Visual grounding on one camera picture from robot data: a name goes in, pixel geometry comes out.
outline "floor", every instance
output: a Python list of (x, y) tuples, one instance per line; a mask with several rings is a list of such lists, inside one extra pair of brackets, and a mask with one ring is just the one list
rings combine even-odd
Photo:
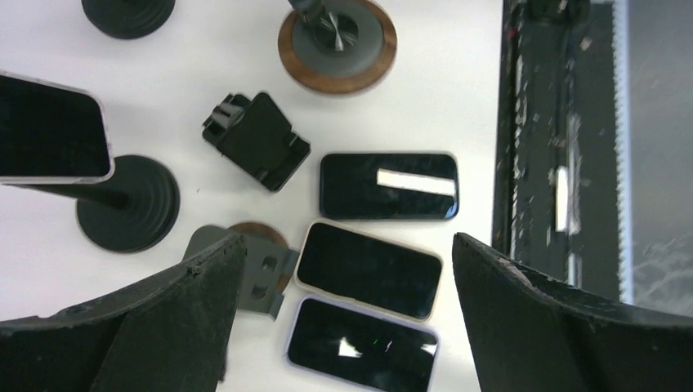
[(630, 2), (635, 304), (693, 316), (693, 2)]

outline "white table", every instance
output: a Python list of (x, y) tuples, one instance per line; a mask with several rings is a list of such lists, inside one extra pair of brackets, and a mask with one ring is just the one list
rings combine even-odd
[[(0, 2), (0, 69), (99, 96), (114, 154), (167, 165), (181, 213), (156, 247), (135, 255), (87, 241), (74, 201), (0, 188), (0, 319), (49, 316), (181, 261), (202, 225), (264, 221), (299, 248), (318, 216), (318, 164), (332, 151), (448, 150), (458, 160), (460, 211), (448, 222), (355, 224), (442, 256), (439, 299), (428, 325), (440, 335), (431, 390), (479, 385), (455, 291), (454, 233), (490, 242), (502, 1), (382, 0), (399, 46), (384, 81), (356, 96), (321, 96), (284, 71), (277, 33), (285, 0), (178, 0), (157, 32), (124, 42), (99, 32), (80, 2)], [(203, 141), (201, 123), (230, 92), (266, 90), (310, 141), (312, 153), (270, 194)], [(304, 295), (289, 284), (279, 317), (238, 313), (220, 391), (358, 390), (290, 367), (289, 324)]]

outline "black smartphone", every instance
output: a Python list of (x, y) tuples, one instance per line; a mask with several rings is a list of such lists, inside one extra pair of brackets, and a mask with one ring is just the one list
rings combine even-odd
[(448, 154), (339, 153), (320, 163), (320, 213), (330, 219), (449, 219), (458, 199)]
[(386, 392), (426, 392), (438, 351), (436, 336), (349, 305), (305, 298), (287, 358), (301, 368)]
[(0, 183), (96, 183), (113, 169), (94, 97), (0, 70)]
[(421, 321), (431, 315), (442, 269), (436, 255), (320, 219), (308, 229), (295, 280), (313, 292)]

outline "phone cradle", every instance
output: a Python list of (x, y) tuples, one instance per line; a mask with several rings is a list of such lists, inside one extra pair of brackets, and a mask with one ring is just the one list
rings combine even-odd
[[(206, 225), (197, 229), (188, 243), (183, 260), (192, 257), (224, 238), (238, 235), (230, 229)], [(284, 301), (279, 290), (283, 274), (291, 275), (298, 262), (298, 252), (272, 242), (261, 234), (241, 234), (248, 249), (238, 309), (269, 314), (276, 319)]]
[(203, 126), (207, 142), (271, 192), (278, 192), (311, 153), (311, 145), (291, 131), (265, 92), (253, 100), (229, 94)]

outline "black screen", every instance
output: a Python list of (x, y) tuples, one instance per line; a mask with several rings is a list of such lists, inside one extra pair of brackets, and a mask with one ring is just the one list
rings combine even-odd
[(109, 172), (101, 108), (90, 96), (0, 75), (0, 176)]
[(441, 270), (433, 255), (315, 223), (297, 276), (337, 296), (425, 319), (433, 308)]
[(430, 333), (307, 299), (298, 311), (288, 359), (388, 392), (426, 392), (436, 350)]
[(331, 219), (451, 218), (457, 182), (445, 154), (329, 154), (320, 164), (320, 211)]

